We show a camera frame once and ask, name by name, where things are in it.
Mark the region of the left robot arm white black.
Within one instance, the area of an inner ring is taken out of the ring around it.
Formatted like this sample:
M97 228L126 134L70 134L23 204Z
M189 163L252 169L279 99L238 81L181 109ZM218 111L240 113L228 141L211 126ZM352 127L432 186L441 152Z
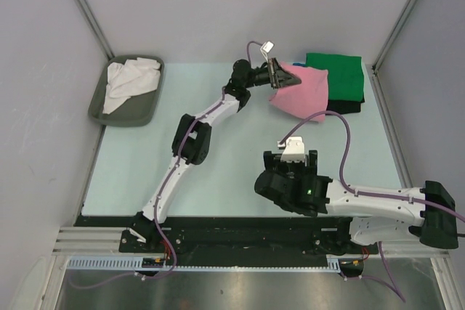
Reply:
M168 170L128 228L131 238L141 249L150 252L160 245L163 239L160 224L166 220L176 187L188 169L206 159L213 127L246 106L252 87L269 85L273 89L282 89L299 85L302 77L293 73L293 68L293 65L280 64L275 58L257 68L247 60L238 60L232 67L229 81L222 87L221 97L206 110L181 117L171 144L172 159Z

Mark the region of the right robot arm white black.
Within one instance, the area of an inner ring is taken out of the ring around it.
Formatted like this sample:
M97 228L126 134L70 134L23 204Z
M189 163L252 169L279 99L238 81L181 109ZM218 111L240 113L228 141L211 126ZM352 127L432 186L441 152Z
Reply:
M437 181L398 190L351 187L318 174L316 151L298 161L266 151L263 161L255 193L302 216L349 218L349 227L335 234L336 247L344 253L360 245L413 237L431 248L458 247L456 204Z

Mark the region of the pink t shirt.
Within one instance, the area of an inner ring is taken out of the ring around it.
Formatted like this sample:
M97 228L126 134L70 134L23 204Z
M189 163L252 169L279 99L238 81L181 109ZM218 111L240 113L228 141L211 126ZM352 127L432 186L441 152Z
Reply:
M278 89L269 98L273 107L299 119L327 110L328 71L282 62L281 67L301 80L300 84Z

